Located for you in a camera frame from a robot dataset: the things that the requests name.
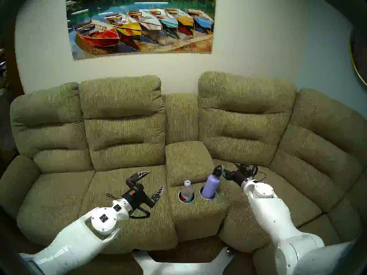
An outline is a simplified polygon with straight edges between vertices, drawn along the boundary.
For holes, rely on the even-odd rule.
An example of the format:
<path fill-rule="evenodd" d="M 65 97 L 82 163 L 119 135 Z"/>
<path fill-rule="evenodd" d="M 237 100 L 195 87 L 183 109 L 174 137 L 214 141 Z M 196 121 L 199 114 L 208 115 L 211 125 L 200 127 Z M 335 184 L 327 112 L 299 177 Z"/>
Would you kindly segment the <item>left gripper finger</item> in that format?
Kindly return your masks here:
<path fill-rule="evenodd" d="M 134 173 L 133 175 L 130 176 L 130 186 L 142 186 L 142 184 L 140 184 L 139 181 L 149 174 L 150 171 L 142 171 Z"/>
<path fill-rule="evenodd" d="M 151 197 L 153 204 L 156 204 L 164 192 L 164 186 L 162 185 L 157 192 Z"/>

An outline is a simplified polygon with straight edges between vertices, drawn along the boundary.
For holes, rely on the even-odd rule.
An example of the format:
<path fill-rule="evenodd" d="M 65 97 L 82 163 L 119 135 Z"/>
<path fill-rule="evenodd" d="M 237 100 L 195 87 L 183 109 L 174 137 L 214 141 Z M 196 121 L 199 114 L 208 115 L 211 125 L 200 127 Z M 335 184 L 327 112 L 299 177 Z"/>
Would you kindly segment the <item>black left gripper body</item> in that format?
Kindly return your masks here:
<path fill-rule="evenodd" d="M 144 192 L 144 187 L 142 184 L 136 183 L 134 181 L 126 181 L 128 190 L 122 195 L 131 207 L 131 211 L 138 209 L 141 204 L 145 204 L 150 208 L 153 208 L 156 204 L 156 196 L 148 197 Z"/>

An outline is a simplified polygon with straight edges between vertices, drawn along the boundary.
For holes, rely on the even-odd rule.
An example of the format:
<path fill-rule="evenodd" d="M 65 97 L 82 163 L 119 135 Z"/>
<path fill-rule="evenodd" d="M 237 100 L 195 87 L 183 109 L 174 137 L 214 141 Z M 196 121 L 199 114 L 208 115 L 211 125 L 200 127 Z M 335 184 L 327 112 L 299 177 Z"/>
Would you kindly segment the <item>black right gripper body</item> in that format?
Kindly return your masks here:
<path fill-rule="evenodd" d="M 236 183 L 238 186 L 242 186 L 243 182 L 247 182 L 247 179 L 250 177 L 248 172 L 242 173 L 240 170 L 229 171 L 227 170 L 227 181 L 232 181 Z"/>

